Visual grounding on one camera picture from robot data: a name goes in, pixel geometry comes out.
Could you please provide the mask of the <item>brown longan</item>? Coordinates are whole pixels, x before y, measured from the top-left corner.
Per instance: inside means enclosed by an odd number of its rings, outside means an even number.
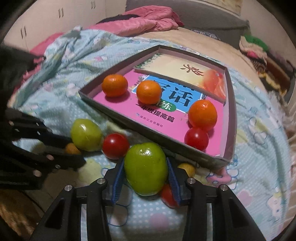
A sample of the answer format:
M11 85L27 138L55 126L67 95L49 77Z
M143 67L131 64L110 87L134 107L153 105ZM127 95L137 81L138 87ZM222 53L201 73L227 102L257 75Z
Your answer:
M196 168L189 163L181 163L178 168L185 170L189 178L195 176Z
M65 147L64 151L66 154L70 154L70 155L81 155L80 150L73 143L69 143Z

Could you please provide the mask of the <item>red cherry tomato front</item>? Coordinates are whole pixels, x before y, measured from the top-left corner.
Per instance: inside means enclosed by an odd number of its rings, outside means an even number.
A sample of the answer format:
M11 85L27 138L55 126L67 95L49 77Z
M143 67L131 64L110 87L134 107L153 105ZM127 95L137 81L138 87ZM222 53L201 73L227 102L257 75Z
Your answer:
M184 143L195 149L204 151L209 144L208 133L197 127L190 128L185 134Z

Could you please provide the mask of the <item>red cherry tomato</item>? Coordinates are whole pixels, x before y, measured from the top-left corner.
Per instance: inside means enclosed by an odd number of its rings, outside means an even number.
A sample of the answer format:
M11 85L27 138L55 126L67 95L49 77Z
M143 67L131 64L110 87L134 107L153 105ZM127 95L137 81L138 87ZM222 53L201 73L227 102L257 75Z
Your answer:
M128 139L119 133L107 135L103 141L102 152L112 160L117 160L125 156L130 148Z
M169 208L176 208L178 207L177 202L175 201L172 191L171 191L171 187L169 184L165 184L161 190L161 192L159 193L162 202L168 206Z
M190 128L185 134L184 143L195 149L204 151L209 144L208 133L197 127Z

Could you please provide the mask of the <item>oval green jujube fruit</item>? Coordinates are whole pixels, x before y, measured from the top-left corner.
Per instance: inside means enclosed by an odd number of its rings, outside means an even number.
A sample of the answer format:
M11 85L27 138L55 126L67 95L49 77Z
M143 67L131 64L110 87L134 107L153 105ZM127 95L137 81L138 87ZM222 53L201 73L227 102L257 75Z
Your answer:
M124 168L128 183L141 196L159 193L168 177L165 153L155 143L133 145L126 153Z

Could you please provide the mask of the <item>orange tangerine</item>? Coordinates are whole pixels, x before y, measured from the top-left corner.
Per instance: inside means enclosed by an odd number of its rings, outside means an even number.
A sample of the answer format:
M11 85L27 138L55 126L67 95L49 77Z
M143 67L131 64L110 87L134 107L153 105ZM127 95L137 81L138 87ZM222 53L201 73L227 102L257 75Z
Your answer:
M142 81L137 87L137 98L143 104L157 104L162 96L160 85L153 80Z
M189 108L188 121L192 127L198 127L209 132L216 125L217 119L217 110L209 100L198 100Z
M126 93L128 81L123 75L107 75L102 82L102 91L107 97L119 97Z

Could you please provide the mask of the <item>Hello Kitty blue quilt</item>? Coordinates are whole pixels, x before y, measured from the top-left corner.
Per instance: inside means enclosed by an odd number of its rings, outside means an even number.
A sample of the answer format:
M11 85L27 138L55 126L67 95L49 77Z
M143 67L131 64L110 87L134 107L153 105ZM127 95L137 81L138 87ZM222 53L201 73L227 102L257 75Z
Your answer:
M79 27L46 48L41 69L22 85L13 107L41 118L54 133L69 135L74 120L94 121L104 134L119 131L133 144L147 141L120 128L106 115L88 106L78 91L122 60L156 45L170 42L173 31L141 37L119 37L103 30ZM220 174L195 165L195 178L203 184L226 184L238 196L262 234L272 240L287 220L292 186L290 146L276 109L252 73L229 68L237 110L235 155ZM108 209L113 240L181 240L186 208L170 209L159 197L140 197L128 184L118 204Z

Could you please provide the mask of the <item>red cherry tomato right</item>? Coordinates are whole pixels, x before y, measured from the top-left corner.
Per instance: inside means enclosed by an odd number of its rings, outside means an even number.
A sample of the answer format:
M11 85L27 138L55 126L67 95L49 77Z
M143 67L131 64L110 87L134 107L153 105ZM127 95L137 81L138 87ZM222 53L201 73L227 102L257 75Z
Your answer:
M172 191L171 191L171 187L169 184L165 184L161 190L161 192L159 193L162 202L168 206L169 208L176 208L178 207L177 202L175 201Z

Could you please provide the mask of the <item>pink Chinese workbook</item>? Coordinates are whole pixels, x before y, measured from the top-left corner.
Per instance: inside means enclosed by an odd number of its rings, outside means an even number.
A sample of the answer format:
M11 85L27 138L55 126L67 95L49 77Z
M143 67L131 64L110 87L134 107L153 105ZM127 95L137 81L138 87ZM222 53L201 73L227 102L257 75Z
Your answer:
M157 132L157 136L164 135L175 142L184 143L186 132L191 128L188 121L188 111L191 105L200 100L211 101L217 110L217 123L208 132L209 144L205 153L210 156L223 156L223 111L221 102L208 97L201 92L192 90L178 83L151 75L136 73L134 70L125 73L128 81L126 93L120 97L108 98L102 91L101 84L97 84L93 91L93 100L106 108L131 119L141 126L146 126ZM146 105L137 98L137 86L144 80L153 80L162 88L162 97L157 105Z

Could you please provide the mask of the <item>white wardrobe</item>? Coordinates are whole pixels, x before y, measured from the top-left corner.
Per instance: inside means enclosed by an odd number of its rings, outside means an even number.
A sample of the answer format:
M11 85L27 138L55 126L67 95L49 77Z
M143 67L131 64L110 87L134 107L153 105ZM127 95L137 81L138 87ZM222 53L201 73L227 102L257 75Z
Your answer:
M4 43L30 51L54 33L84 29L125 12L126 1L43 0L34 2L13 24Z

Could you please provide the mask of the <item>beige orange notebook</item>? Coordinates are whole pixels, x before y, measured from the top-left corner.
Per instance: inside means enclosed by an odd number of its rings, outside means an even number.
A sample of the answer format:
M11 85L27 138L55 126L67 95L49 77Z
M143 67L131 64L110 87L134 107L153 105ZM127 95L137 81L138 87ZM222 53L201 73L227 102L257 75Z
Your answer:
M222 103L226 101L225 80L221 71L169 54L156 53L135 66L139 73L153 73L194 87Z

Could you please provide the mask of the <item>black garment on bed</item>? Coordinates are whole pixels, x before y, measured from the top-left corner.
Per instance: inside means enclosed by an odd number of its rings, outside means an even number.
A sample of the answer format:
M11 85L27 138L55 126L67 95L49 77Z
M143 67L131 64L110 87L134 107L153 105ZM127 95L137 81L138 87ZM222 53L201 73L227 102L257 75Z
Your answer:
M105 19L99 21L97 24L107 23L107 22L112 22L112 21L128 20L130 18L133 18L133 15L117 15L117 16L105 18Z

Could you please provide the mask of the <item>pile of folded clothes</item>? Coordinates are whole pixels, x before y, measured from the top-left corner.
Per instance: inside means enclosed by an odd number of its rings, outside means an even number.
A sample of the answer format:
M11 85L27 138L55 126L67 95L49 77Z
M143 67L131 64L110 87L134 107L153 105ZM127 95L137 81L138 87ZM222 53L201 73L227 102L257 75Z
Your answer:
M252 35L240 37L239 49L253 64L266 91L275 91L289 102L295 87L295 67Z

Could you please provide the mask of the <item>pink quilted blanket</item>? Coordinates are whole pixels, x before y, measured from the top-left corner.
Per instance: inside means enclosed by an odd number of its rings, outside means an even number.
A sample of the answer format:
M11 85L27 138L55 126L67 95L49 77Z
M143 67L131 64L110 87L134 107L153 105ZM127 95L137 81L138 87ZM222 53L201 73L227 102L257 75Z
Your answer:
M47 47L59 37L70 39L79 39L84 35L95 37L93 39L93 46L95 47L98 43L97 34L102 31L110 32L120 37L131 37L147 32L164 32L184 27L180 17L167 6L142 6L127 11L122 15L133 15L133 18L95 24L86 29L77 26L67 33L55 33L46 40L39 42L30 50L30 53L35 55L45 54Z

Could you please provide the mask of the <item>grey headboard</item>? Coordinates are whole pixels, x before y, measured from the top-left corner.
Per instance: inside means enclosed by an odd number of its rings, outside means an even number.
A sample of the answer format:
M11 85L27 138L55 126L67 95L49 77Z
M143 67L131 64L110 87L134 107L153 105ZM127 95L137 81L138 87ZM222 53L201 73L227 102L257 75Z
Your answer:
M150 5L172 8L184 28L214 34L235 48L238 48L240 37L250 30L248 21L198 1L127 1L125 10Z

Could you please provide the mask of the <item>framed wall picture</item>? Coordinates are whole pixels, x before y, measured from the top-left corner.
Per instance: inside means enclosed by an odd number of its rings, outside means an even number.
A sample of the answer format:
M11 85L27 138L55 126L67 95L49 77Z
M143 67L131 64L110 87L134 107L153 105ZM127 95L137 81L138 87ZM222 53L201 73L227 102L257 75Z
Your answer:
M240 15L243 0L203 0L203 2L221 7L236 15Z

